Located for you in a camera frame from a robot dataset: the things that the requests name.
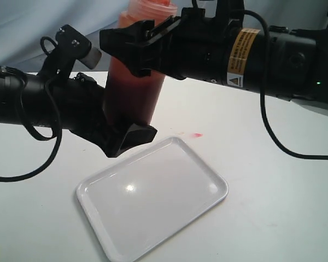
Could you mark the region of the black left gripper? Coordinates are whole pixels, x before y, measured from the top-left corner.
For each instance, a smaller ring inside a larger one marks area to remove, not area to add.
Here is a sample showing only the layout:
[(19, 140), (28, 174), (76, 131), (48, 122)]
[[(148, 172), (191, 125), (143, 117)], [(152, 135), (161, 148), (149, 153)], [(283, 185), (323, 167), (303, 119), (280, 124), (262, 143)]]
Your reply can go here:
[(61, 117), (61, 128), (98, 146), (109, 158), (153, 141), (157, 129), (121, 119), (108, 126), (102, 111), (104, 88), (85, 75), (53, 80), (48, 90)]

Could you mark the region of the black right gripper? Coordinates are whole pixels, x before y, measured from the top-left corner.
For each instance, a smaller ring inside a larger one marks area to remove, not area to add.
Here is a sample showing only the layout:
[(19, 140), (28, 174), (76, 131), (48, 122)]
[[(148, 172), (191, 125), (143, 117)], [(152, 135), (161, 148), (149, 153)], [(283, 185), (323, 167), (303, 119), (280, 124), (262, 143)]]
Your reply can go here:
[(152, 71), (178, 80), (221, 81), (218, 72), (234, 31), (241, 28), (244, 1), (218, 1), (213, 17), (197, 1), (155, 25), (141, 20), (99, 33), (101, 50), (123, 63), (132, 75), (143, 78)]

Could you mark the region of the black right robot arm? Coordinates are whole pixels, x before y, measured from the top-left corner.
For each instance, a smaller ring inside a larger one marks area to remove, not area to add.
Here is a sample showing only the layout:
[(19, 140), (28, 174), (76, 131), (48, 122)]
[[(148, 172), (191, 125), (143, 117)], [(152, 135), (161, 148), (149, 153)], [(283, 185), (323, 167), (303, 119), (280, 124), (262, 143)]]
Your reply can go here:
[(242, 1), (196, 5), (156, 25), (151, 19), (100, 31), (101, 49), (137, 77), (151, 71), (292, 101), (328, 116), (328, 28), (243, 27)]

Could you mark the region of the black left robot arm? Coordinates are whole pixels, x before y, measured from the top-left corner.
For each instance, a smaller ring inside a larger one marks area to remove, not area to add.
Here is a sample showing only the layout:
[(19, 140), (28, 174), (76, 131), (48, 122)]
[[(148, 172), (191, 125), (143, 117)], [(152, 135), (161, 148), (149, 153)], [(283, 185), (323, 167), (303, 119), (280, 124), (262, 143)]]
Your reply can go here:
[(56, 128), (60, 116), (62, 129), (97, 145), (108, 158), (152, 142), (157, 133), (127, 121), (111, 127), (102, 110), (104, 88), (84, 73), (45, 83), (41, 75), (0, 67), (0, 123), (20, 125), (23, 112), (33, 126)]

